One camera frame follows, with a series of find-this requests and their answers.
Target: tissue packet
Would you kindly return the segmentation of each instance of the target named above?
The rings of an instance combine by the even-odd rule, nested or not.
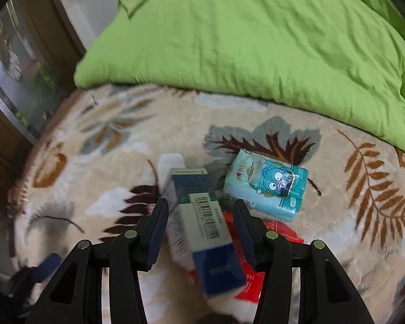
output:
[[[301,209],[307,169],[241,149],[225,179],[227,200],[291,221]]]
[[[207,296],[245,285],[228,226],[204,168],[171,170],[165,189],[170,215],[166,233],[173,260]]]

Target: black object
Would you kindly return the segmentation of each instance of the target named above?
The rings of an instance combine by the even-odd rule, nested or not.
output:
[[[146,324],[137,271],[158,258],[168,220],[168,203],[159,199],[150,216],[111,242],[80,241],[31,309],[26,324],[101,324],[102,268],[110,268],[113,324]]]
[[[327,245],[289,242],[267,231],[252,217],[243,200],[233,207],[234,224],[246,261],[256,272],[266,272],[255,324],[287,324],[292,268],[300,268],[298,324],[373,324],[362,298]]]

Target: cartoon character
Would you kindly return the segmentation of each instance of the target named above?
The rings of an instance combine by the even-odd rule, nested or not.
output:
[[[259,162],[259,165],[262,170],[257,169],[259,174],[251,178],[249,185],[265,197],[288,197],[295,178],[292,170],[271,161]]]

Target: blue cartoon face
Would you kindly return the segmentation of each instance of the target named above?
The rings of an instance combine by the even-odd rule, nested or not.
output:
[[[264,190],[278,197],[287,197],[291,190],[294,174],[286,167],[264,167],[262,170]]]

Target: floral blanket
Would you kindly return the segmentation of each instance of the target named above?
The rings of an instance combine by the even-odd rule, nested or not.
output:
[[[241,148],[309,170],[302,210],[288,226],[307,243],[324,240],[375,323],[390,322],[405,303],[405,154],[335,120],[249,98],[150,84],[82,93],[22,179],[18,263],[65,257],[81,239],[108,241],[135,226],[162,196],[177,153],[188,167],[204,166],[221,190]],[[149,323],[192,323],[212,311],[166,243],[140,282]],[[102,303],[105,323],[107,281]],[[297,315],[294,290],[291,320]]]

